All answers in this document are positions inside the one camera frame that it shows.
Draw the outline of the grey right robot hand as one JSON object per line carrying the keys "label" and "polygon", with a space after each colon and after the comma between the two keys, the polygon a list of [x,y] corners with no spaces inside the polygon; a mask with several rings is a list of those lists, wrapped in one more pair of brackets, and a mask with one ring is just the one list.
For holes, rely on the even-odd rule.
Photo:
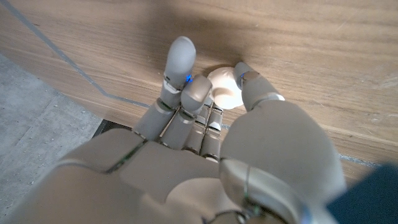
{"label": "grey right robot hand", "polygon": [[334,223],[346,190],[324,130],[239,62],[246,113],[221,135],[224,107],[196,49],[171,45],[160,97],[132,131],[113,129],[62,157],[8,223]]}

